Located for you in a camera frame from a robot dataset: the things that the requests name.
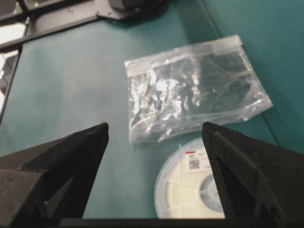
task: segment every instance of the plastic bag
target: plastic bag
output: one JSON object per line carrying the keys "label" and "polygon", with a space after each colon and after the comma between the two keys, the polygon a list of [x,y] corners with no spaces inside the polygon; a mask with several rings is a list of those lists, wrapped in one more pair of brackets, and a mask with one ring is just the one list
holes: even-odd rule
{"label": "plastic bag", "polygon": [[125,62],[130,142],[246,121],[272,107],[239,36]]}

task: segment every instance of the teal surface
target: teal surface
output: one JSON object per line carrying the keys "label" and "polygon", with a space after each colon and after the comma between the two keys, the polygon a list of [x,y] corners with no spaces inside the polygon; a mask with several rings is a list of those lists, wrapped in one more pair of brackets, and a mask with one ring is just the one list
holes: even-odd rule
{"label": "teal surface", "polygon": [[274,108],[263,115],[277,144],[304,153],[303,0],[205,0],[222,36],[239,34]]}
{"label": "teal surface", "polygon": [[[208,3],[213,13],[224,10],[218,1]],[[161,166],[201,132],[129,144],[124,61],[218,37],[202,1],[177,0],[141,20],[99,21],[25,44],[0,126],[0,155],[108,122],[110,142],[84,217],[155,218],[154,185]],[[255,42],[244,37],[259,69],[255,54],[261,50]],[[273,95],[269,79],[262,82]],[[264,119],[258,115],[229,127],[275,143]]]}

